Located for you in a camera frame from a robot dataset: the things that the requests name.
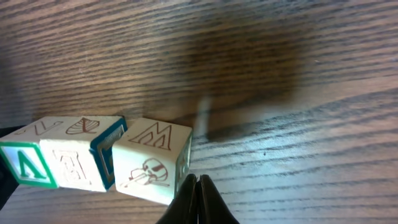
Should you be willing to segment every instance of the wooden surface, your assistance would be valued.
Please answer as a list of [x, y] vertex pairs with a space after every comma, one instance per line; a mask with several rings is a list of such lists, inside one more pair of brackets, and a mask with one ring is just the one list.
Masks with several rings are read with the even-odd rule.
[[[193, 126], [241, 223], [398, 223], [398, 2], [3, 1], [0, 127]], [[155, 223], [120, 194], [20, 186], [0, 223]]]

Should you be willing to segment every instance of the cube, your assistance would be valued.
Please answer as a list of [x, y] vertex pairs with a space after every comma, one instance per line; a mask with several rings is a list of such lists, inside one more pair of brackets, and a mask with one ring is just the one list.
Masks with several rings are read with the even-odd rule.
[[105, 192], [125, 130], [120, 116], [44, 117], [0, 139], [0, 153], [20, 184]]
[[192, 128], [139, 118], [113, 146], [116, 190], [170, 204], [189, 169]]

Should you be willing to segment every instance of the drawing on block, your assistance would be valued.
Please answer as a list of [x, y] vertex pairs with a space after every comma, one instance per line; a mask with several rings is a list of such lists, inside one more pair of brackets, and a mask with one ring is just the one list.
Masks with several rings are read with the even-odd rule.
[[60, 163], [60, 168], [65, 180], [71, 184], [91, 185], [80, 164], [79, 154], [73, 151], [52, 151], [55, 159]]
[[130, 172], [129, 180], [121, 184], [121, 187], [129, 187], [131, 183], [141, 185], [158, 185], [168, 187], [170, 184], [165, 184], [169, 173], [166, 167], [157, 159], [147, 159], [143, 164], [142, 168], [134, 169]]
[[[56, 127], [56, 126], [58, 126], [58, 125], [60, 125], [62, 123], [63, 123], [63, 121], [56, 121], [56, 122], [53, 123], [53, 125], [51, 125], [49, 127], [46, 127], [44, 125], [43, 121], [39, 121], [35, 125], [33, 125], [31, 127], [35, 127], [36, 136], [40, 136], [40, 135], [46, 133], [47, 131], [50, 131], [52, 128], [54, 128], [54, 127]], [[18, 132], [14, 133], [14, 134], [16, 134], [16, 135], [24, 134], [31, 127], [28, 127], [28, 128], [26, 128], [24, 130], [21, 130], [21, 131], [18, 131]]]
[[159, 122], [154, 123], [136, 137], [129, 139], [131, 142], [154, 146], [161, 149], [170, 149], [170, 140], [172, 135], [171, 124], [159, 131]]
[[82, 118], [79, 122], [75, 123], [74, 125], [70, 126], [65, 133], [67, 134], [95, 134], [94, 130], [100, 125], [100, 121], [94, 121], [87, 118]]

